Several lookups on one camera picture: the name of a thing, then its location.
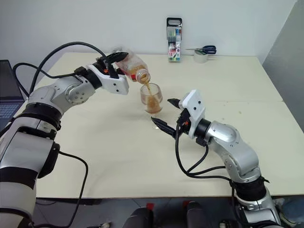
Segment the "gray floor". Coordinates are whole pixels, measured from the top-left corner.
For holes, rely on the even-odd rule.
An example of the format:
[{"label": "gray floor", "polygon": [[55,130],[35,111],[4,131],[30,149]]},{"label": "gray floor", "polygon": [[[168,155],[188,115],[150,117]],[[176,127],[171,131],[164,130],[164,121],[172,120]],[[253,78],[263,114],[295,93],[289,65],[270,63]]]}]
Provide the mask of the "gray floor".
[{"label": "gray floor", "polygon": [[[155,227],[185,228],[183,218],[183,201],[194,200],[206,209],[212,226],[218,227],[223,219],[234,219],[230,199],[219,198],[146,198],[146,199],[104,199],[99,205],[81,205],[72,224],[72,228],[86,228],[88,226],[112,222],[112,228],[121,228],[130,214],[147,203],[154,203]],[[37,200],[47,204],[49,201]],[[53,205],[36,205],[34,211],[35,224],[51,223],[58,226],[68,224],[75,204],[57,202]]]}]

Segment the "plastic bottle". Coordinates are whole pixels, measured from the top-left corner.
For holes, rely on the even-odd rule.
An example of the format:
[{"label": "plastic bottle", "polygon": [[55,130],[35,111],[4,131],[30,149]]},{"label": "plastic bottle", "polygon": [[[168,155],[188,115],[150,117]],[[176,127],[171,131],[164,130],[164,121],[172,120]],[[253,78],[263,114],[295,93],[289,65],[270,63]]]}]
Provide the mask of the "plastic bottle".
[{"label": "plastic bottle", "polygon": [[124,60],[117,62],[117,66],[121,68],[132,81],[147,84],[151,76],[145,62],[128,49],[120,51],[128,52],[129,54]]}]

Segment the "table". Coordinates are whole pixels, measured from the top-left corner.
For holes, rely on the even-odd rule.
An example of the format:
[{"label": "table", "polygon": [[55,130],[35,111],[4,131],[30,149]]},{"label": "table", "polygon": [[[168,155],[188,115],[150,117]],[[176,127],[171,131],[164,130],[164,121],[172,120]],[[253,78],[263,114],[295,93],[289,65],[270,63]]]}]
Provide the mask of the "table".
[{"label": "table", "polygon": [[[70,73],[95,62],[98,54],[66,53],[51,75]],[[151,82],[163,93],[163,110],[156,115],[175,127],[180,111],[166,102],[192,89],[201,92],[206,119],[235,126],[258,154],[262,175],[272,195],[304,194],[304,134],[256,57],[211,57],[198,64],[183,56],[178,64],[166,55],[139,55],[148,65]],[[44,77],[37,87],[51,84]],[[143,109],[141,84],[129,81],[127,96],[98,89],[86,103],[68,110],[56,136],[61,151],[89,165],[84,198],[229,196],[225,180],[197,180],[179,169],[174,139],[155,127]],[[185,167],[204,153],[187,136],[180,139]],[[222,165],[210,151],[196,170]],[[51,174],[37,182],[37,197],[77,198],[85,169],[75,159],[59,156]],[[227,175],[226,170],[213,171]]]}]

